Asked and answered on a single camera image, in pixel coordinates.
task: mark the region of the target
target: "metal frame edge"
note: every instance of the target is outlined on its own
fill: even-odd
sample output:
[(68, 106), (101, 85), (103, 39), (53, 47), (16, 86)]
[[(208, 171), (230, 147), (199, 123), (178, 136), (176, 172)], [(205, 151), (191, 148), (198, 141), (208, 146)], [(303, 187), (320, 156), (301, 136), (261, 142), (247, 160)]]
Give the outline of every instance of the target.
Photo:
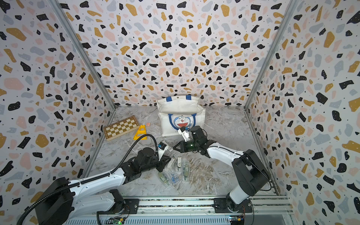
[(288, 7), (285, 11), (285, 15), (283, 18), (283, 21), (281, 22), (280, 26), (279, 26), (279, 30), (276, 33), (276, 36), (274, 38), (274, 41), (272, 42), (269, 51), (267, 52), (267, 55), (265, 57), (265, 62), (262, 65), (259, 75), (257, 76), (253, 88), (250, 91), (249, 97), (246, 100), (245, 103), (245, 109), (248, 109), (251, 103), (251, 100), (253, 99), (253, 97), (255, 96), (256, 90), (260, 85), (260, 82), (262, 81), (262, 79), (265, 76), (265, 72), (271, 62), (271, 59), (273, 58), (275, 52), (276, 52), (276, 48), (279, 46), (279, 43), (281, 41), (281, 37), (283, 36), (286, 28), (288, 27), (288, 23), (290, 21), (291, 16), (293, 15), (295, 8), (298, 4), (300, 0), (290, 0), (290, 3), (288, 4)]
[(82, 47), (81, 42), (79, 41), (79, 39), (76, 36), (74, 29), (72, 28), (70, 22), (68, 21), (67, 17), (65, 16), (64, 11), (60, 7), (59, 1), (58, 0), (48, 0), (48, 3), (50, 5), (50, 7), (52, 8), (52, 10), (54, 11), (55, 15), (57, 16), (57, 18), (59, 19), (62, 27), (68, 34), (71, 42), (73, 43), (73, 45), (76, 48), (77, 52), (79, 53), (81, 59), (85, 63), (85, 66), (90, 70), (90, 73), (93, 75), (93, 78), (96, 81), (96, 85), (98, 86), (100, 91), (103, 93), (104, 98), (107, 100), (111, 109), (114, 110), (115, 104), (112, 101), (112, 98), (110, 97), (109, 93), (107, 92), (103, 82), (99, 78), (98, 72), (96, 71), (95, 67), (93, 66), (90, 59), (88, 58), (84, 48)]
[[(112, 113), (110, 114), (110, 119), (109, 119), (108, 123), (106, 124), (106, 126), (108, 126), (108, 125), (110, 125), (110, 124), (112, 123), (115, 114), (116, 114), (116, 109), (114, 109), (114, 110), (112, 111)], [(105, 134), (104, 134), (104, 132), (103, 132), (103, 135), (100, 137), (100, 140), (99, 140), (99, 142), (98, 142), (98, 145), (96, 146), (95, 151), (94, 151), (93, 155), (90, 157), (90, 161), (89, 161), (89, 163), (87, 164), (87, 166), (86, 166), (86, 168), (85, 168), (85, 172), (84, 172), (84, 174), (83, 174), (83, 178), (86, 178), (86, 177), (89, 176), (89, 174), (90, 174), (90, 172), (91, 172), (91, 169), (92, 169), (92, 167), (93, 167), (93, 165), (94, 165), (94, 163), (95, 163), (95, 159), (96, 159), (96, 157), (97, 157), (98, 154), (99, 154), (100, 148), (101, 148), (101, 146), (103, 145), (104, 140), (105, 140)]]
[(251, 133), (252, 133), (252, 136), (254, 137), (254, 140), (255, 140), (255, 144), (256, 144), (256, 147), (257, 149), (259, 150), (259, 153), (260, 153), (260, 157), (266, 167), (266, 169), (269, 171), (270, 173), (270, 176), (271, 176), (271, 180), (273, 182), (273, 185), (274, 185), (274, 189), (275, 189), (275, 192), (277, 195), (280, 195), (280, 188), (278, 187), (276, 181), (275, 181), (275, 177), (274, 177), (274, 174), (272, 173), (271, 169), (270, 169), (270, 166), (269, 166), (269, 163), (267, 162), (267, 159), (266, 159), (266, 156), (264, 154), (264, 151), (261, 147), (261, 143), (260, 143), (260, 139), (258, 138), (258, 136), (256, 135), (256, 132), (255, 132), (255, 128), (254, 126), (252, 125), (251, 123), (251, 117), (248, 113), (247, 110), (245, 110), (245, 116), (246, 116), (246, 119), (248, 121), (248, 124), (249, 124), (249, 127), (250, 127), (250, 130), (251, 130)]

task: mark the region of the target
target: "transparent plastic case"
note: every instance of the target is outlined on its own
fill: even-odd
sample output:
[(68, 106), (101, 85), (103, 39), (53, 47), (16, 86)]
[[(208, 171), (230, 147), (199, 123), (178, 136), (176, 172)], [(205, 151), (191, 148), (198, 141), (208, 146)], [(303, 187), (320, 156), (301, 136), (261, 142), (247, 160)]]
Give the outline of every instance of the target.
[(174, 150), (171, 145), (169, 145), (165, 140), (162, 140), (161, 142), (166, 144), (166, 150), (168, 150), (169, 152), (172, 152)]
[(190, 162), (189, 160), (183, 161), (183, 182), (189, 182), (190, 180)]
[(181, 174), (181, 172), (182, 172), (182, 166), (183, 166), (182, 157), (181, 157), (181, 156), (177, 156), (176, 162), (175, 162), (175, 166), (174, 166), (175, 172), (178, 173), (178, 174)]
[(170, 186), (170, 179), (168, 178), (168, 175), (165, 172), (158, 173), (158, 178), (165, 187)]
[(173, 169), (169, 170), (168, 175), (173, 184), (176, 184), (180, 181), (179, 177), (177, 176), (177, 174)]
[(170, 162), (166, 165), (166, 167), (167, 167), (168, 169), (174, 167), (174, 164), (175, 164), (176, 161), (177, 161), (177, 153), (175, 153), (175, 152), (172, 153), (172, 154), (170, 155), (170, 158), (171, 158)]

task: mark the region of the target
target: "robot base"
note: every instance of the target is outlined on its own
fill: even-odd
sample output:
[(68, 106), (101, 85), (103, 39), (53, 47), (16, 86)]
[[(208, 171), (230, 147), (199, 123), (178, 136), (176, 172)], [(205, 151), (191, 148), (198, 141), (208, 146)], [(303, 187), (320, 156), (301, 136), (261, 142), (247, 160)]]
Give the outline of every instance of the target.
[[(137, 214), (138, 213), (138, 205), (139, 205), (139, 199), (138, 198), (127, 198), (122, 206), (123, 210), (116, 214), (126, 215), (126, 214)], [(108, 214), (114, 214), (111, 211), (99, 211), (100, 215), (108, 215)]]
[[(234, 213), (228, 209), (228, 205), (226, 203), (226, 198), (214, 198), (215, 213)], [(242, 203), (239, 204), (240, 210), (238, 213), (243, 212), (245, 209), (246, 213), (252, 213), (251, 202), (249, 199), (245, 199)]]

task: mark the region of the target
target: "blue bag handle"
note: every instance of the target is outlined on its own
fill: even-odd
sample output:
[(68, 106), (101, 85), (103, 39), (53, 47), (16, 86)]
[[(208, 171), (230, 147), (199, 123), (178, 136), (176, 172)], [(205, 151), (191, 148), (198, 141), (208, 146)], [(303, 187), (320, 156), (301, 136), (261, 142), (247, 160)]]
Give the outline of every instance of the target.
[[(177, 128), (176, 126), (174, 126), (174, 124), (172, 123), (172, 119), (171, 119), (171, 116), (173, 115), (173, 114), (168, 114), (169, 115), (169, 122), (170, 122), (170, 124), (171, 124), (171, 126), (174, 128), (174, 129), (176, 129), (176, 130), (178, 130), (179, 128)], [(194, 113), (194, 114), (191, 114), (192, 116), (193, 116), (193, 119), (194, 119), (194, 124), (193, 124), (193, 127), (195, 127), (195, 124), (196, 124), (196, 113)]]
[[(191, 95), (186, 95), (186, 100), (191, 100)], [(171, 96), (166, 97), (166, 101), (171, 102), (172, 101)]]

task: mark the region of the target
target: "wire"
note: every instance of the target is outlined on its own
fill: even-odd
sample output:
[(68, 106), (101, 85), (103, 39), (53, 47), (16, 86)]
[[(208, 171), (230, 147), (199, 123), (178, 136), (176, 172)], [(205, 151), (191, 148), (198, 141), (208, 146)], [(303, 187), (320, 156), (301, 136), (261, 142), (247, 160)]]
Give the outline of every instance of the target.
[(155, 139), (154, 136), (151, 135), (151, 134), (144, 134), (144, 135), (140, 136), (140, 137), (132, 144), (132, 146), (131, 146), (130, 149), (126, 152), (126, 154), (125, 154), (124, 158), (121, 160), (121, 162), (110, 172), (111, 174), (115, 173), (115, 171), (120, 168), (121, 164), (125, 161), (126, 157), (130, 154), (130, 152), (131, 152), (131, 150), (133, 149), (133, 147), (134, 147), (142, 138), (144, 138), (144, 137), (146, 137), (146, 136), (151, 137), (151, 138), (153, 139), (153, 141), (155, 142), (155, 155), (156, 155), (156, 157), (159, 159), (159, 150), (158, 150), (158, 145), (156, 144), (156, 139)]
[(196, 147), (196, 140), (194, 140), (194, 149), (195, 150), (193, 150), (193, 153), (198, 153), (199, 152), (198, 148)]
[(243, 207), (244, 213), (243, 213), (242, 215), (240, 215), (240, 216), (244, 216), (244, 219), (245, 219), (245, 207), (244, 207), (243, 205), (241, 205), (241, 207)]
[(251, 203), (251, 207), (252, 207), (252, 223), (250, 225), (254, 224), (254, 219), (255, 219), (255, 212), (254, 212), (254, 205), (252, 204), (251, 199), (249, 199), (250, 203)]
[(45, 201), (46, 199), (50, 198), (51, 196), (53, 195), (56, 195), (64, 190), (67, 190), (67, 189), (70, 189), (70, 188), (73, 188), (73, 187), (76, 187), (76, 186), (79, 186), (80, 185), (80, 182), (77, 182), (75, 184), (71, 184), (71, 185), (68, 185), (68, 186), (65, 186), (65, 187), (62, 187), (62, 188), (59, 188), (53, 192), (51, 192), (50, 194), (38, 199), (34, 204), (32, 204), (30, 207), (28, 207), (25, 212), (20, 216), (18, 222), (16, 223), (17, 225), (22, 225), (23, 221), (25, 220), (25, 217), (36, 207), (38, 206), (41, 202)]
[(128, 205), (126, 205), (128, 208), (129, 208), (129, 213), (128, 213), (128, 215), (125, 217), (125, 219), (127, 219), (128, 217), (129, 217), (129, 215), (130, 215), (130, 206), (128, 206)]
[(257, 170), (267, 179), (267, 181), (269, 182), (269, 185), (270, 185), (270, 189), (268, 189), (268, 190), (262, 190), (262, 189), (260, 189), (260, 191), (270, 191), (271, 189), (272, 189), (272, 187), (271, 187), (271, 183), (270, 183), (270, 180), (267, 178), (267, 176), (265, 176), (265, 174), (257, 167), (257, 166), (255, 166), (250, 160), (249, 160), (249, 162), (255, 167), (255, 168), (257, 168)]
[[(236, 152), (233, 152), (233, 151), (231, 151), (231, 150), (229, 150), (229, 149), (226, 149), (226, 148), (222, 148), (222, 149), (228, 150), (229, 152), (232, 152), (232, 153), (234, 153), (234, 154), (237, 154), (237, 155), (241, 156), (240, 154), (238, 154), (238, 153), (236, 153)], [(270, 180), (267, 178), (267, 176), (266, 176), (257, 166), (255, 166), (254, 163), (252, 163), (250, 160), (248, 160), (248, 161), (249, 161), (249, 162), (265, 177), (265, 179), (269, 182), (270, 189), (268, 189), (268, 190), (262, 190), (262, 189), (260, 189), (260, 191), (266, 191), (266, 192), (267, 192), (267, 191), (270, 191), (270, 190), (272, 189)]]
[[(201, 128), (202, 129), (202, 128)], [(202, 129), (203, 131), (205, 131), (205, 133), (206, 133), (206, 138), (207, 138), (207, 132), (206, 132), (206, 130), (204, 130), (204, 129)]]
[(87, 180), (83, 180), (83, 181), (81, 181), (81, 182), (77, 182), (77, 183), (74, 183), (74, 184), (71, 184), (71, 185), (68, 185), (68, 186), (59, 188), (59, 189), (57, 189), (57, 190), (49, 193), (48, 195), (46, 195), (46, 196), (38, 199), (34, 204), (32, 204), (30, 207), (28, 207), (28, 208), (25, 210), (25, 212), (20, 216), (20, 218), (19, 218), (18, 222), (16, 223), (16, 225), (22, 225), (22, 223), (23, 223), (23, 221), (25, 220), (26, 216), (27, 216), (36, 206), (38, 206), (40, 203), (42, 203), (43, 201), (47, 200), (47, 199), (50, 198), (51, 196), (56, 195), (56, 194), (58, 194), (58, 193), (60, 193), (60, 192), (62, 192), (62, 191), (68, 190), (68, 189), (70, 189), (70, 188), (79, 186), (80, 184), (86, 184), (86, 183), (89, 183), (89, 182), (91, 182), (91, 181), (94, 181), (94, 180), (97, 180), (97, 179), (100, 179), (100, 178), (103, 178), (103, 177), (107, 177), (107, 176), (113, 174), (113, 173), (120, 167), (120, 165), (125, 161), (126, 157), (130, 154), (130, 152), (131, 152), (131, 150), (133, 149), (133, 147), (134, 147), (142, 138), (144, 138), (144, 137), (146, 137), (146, 136), (149, 136), (149, 137), (151, 137), (151, 138), (154, 140), (154, 142), (155, 142), (155, 149), (156, 149), (155, 154), (156, 154), (157, 158), (159, 158), (158, 146), (157, 146), (157, 144), (156, 144), (156, 140), (155, 140), (154, 136), (151, 135), (151, 134), (144, 134), (144, 135), (140, 136), (140, 137), (132, 144), (132, 146), (131, 146), (130, 149), (126, 152), (126, 154), (125, 154), (124, 158), (121, 160), (121, 162), (120, 162), (110, 173), (102, 174), (102, 175), (99, 175), (99, 176), (96, 176), (96, 177), (93, 177), (93, 178), (89, 178), (89, 179), (87, 179)]
[(219, 207), (220, 205), (219, 204), (212, 204), (211, 207), (213, 208), (217, 208), (217, 209), (220, 209), (220, 210), (225, 210), (227, 209), (228, 207)]
[(101, 225), (100, 217), (99, 217), (99, 212), (96, 212), (96, 220), (97, 220), (97, 222), (98, 222), (98, 225)]
[(136, 156), (135, 157), (132, 157), (132, 158), (130, 158), (129, 160), (128, 160), (128, 162), (131, 162), (133, 159), (135, 159), (136, 158)]

